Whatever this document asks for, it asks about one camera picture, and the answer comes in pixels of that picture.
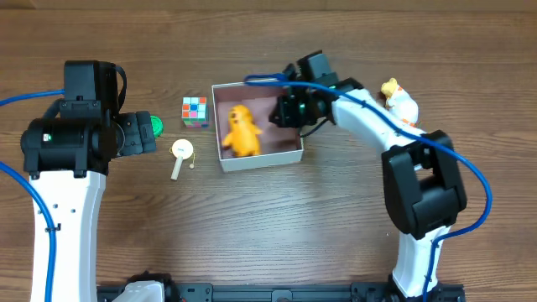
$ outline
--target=white box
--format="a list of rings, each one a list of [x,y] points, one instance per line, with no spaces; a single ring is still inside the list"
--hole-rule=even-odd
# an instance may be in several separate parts
[[[283,92],[280,87],[245,86],[242,82],[212,87],[218,158],[224,172],[292,164],[302,160],[304,144],[297,129],[278,128],[269,122],[269,114],[276,106],[277,97]],[[222,140],[229,131],[229,110],[238,104],[250,109],[255,124],[263,131],[258,136],[261,155],[235,158],[231,150],[222,148]]]

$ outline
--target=green object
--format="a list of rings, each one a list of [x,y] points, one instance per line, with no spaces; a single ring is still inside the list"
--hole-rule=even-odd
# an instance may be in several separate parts
[[[164,132],[164,124],[159,117],[151,116],[151,125],[153,126],[153,135],[155,138]]]

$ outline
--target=keychain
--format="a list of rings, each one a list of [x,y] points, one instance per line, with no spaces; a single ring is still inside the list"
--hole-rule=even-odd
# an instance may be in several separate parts
[[[181,165],[183,164],[183,159],[189,159],[190,156],[194,154],[194,147],[192,146],[192,143],[190,143],[186,139],[180,139],[175,141],[173,146],[169,149],[169,152],[177,158],[177,160],[175,161],[174,170],[171,173],[171,179],[177,180],[177,177],[179,177],[179,172],[181,170]],[[190,164],[190,168],[194,169],[194,160],[192,161],[192,164]]]

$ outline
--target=yellow duck toy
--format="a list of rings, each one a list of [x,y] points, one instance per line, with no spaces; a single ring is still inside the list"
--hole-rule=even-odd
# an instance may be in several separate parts
[[[397,80],[391,78],[382,85],[380,91],[386,96],[386,109],[389,112],[410,126],[417,126],[418,104],[403,87],[397,84]]]
[[[238,157],[261,155],[258,135],[263,133],[253,124],[252,113],[244,105],[236,105],[229,111],[230,133],[224,138],[224,148],[232,148]]]

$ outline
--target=rubik's cube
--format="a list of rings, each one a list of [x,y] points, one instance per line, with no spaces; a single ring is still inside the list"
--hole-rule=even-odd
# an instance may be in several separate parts
[[[209,127],[206,97],[183,97],[183,122],[188,128]]]

